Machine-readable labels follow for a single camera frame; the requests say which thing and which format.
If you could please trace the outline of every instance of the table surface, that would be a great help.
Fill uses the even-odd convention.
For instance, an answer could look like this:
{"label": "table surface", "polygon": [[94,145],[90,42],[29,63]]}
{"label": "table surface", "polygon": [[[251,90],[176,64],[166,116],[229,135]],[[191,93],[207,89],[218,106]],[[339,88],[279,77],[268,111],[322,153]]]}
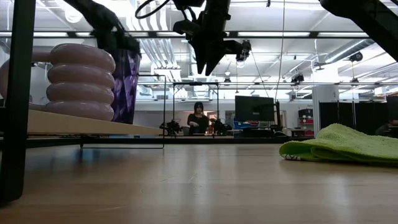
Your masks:
{"label": "table surface", "polygon": [[397,223],[398,169],[284,161],[279,145],[29,149],[1,223]]}

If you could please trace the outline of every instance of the purple bag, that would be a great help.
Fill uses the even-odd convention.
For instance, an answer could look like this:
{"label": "purple bag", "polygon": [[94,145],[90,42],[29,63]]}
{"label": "purple bag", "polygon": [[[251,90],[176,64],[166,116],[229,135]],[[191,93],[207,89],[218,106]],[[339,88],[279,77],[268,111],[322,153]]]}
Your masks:
{"label": "purple bag", "polygon": [[136,105],[138,71],[141,56],[130,50],[107,50],[116,62],[113,73],[114,100],[112,108],[114,116],[112,121],[132,124]]}

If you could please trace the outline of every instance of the cable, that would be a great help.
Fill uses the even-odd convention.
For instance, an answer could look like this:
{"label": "cable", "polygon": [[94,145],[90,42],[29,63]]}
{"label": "cable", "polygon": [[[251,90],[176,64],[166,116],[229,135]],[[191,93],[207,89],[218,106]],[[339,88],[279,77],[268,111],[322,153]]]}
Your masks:
{"label": "cable", "polygon": [[182,15],[184,16],[184,19],[188,19],[187,14],[185,13],[185,11],[181,10],[181,12],[182,12]]}
{"label": "cable", "polygon": [[236,92],[239,93],[238,91],[238,62],[236,62]]}
{"label": "cable", "polygon": [[259,73],[259,76],[260,76],[260,79],[261,79],[261,83],[262,83],[262,87],[264,87],[264,90],[265,90],[266,93],[267,93],[267,97],[269,97],[268,92],[267,92],[267,89],[266,89],[266,85],[264,84],[264,80],[262,79],[262,76],[261,76],[259,67],[257,66],[256,58],[254,57],[254,52],[251,51],[251,54],[253,55],[254,64],[256,65],[257,72]]}
{"label": "cable", "polygon": [[282,19],[282,46],[280,48],[280,59],[279,59],[279,78],[276,84],[276,91],[275,91],[275,100],[278,94],[278,87],[280,82],[280,72],[282,71],[282,54],[284,53],[284,36],[285,36],[285,9],[286,9],[286,0],[284,0],[284,12],[283,12],[283,19]]}
{"label": "cable", "polygon": [[139,12],[146,7],[149,3],[153,2],[155,0],[146,0],[144,3],[142,3],[136,10],[136,18],[137,19],[145,19],[153,14],[155,14],[157,11],[159,11],[160,9],[162,9],[167,3],[169,3],[170,0],[165,0],[159,7],[157,7],[156,9],[154,9],[152,12],[142,15],[142,16],[138,16]]}

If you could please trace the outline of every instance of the wooden board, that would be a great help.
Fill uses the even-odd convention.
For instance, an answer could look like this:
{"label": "wooden board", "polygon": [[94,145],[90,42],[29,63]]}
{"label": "wooden board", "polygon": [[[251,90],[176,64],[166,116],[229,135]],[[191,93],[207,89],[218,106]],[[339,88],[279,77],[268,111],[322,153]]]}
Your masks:
{"label": "wooden board", "polygon": [[285,161],[279,147],[28,150],[24,194],[0,223],[398,223],[398,169]]}
{"label": "wooden board", "polygon": [[64,114],[29,110],[28,134],[162,134],[148,128]]}

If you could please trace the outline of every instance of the red object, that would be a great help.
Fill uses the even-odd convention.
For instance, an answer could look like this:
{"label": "red object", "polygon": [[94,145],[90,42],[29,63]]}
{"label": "red object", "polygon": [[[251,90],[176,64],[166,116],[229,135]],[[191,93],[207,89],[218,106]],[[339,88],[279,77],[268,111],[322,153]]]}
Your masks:
{"label": "red object", "polygon": [[300,124],[313,124],[313,119],[301,119]]}
{"label": "red object", "polygon": [[250,123],[250,127],[258,127],[260,124],[258,121],[248,121],[248,123]]}
{"label": "red object", "polygon": [[305,132],[304,132],[304,135],[305,135],[305,136],[313,136],[313,135],[314,135],[314,132],[313,132],[313,131],[305,131]]}

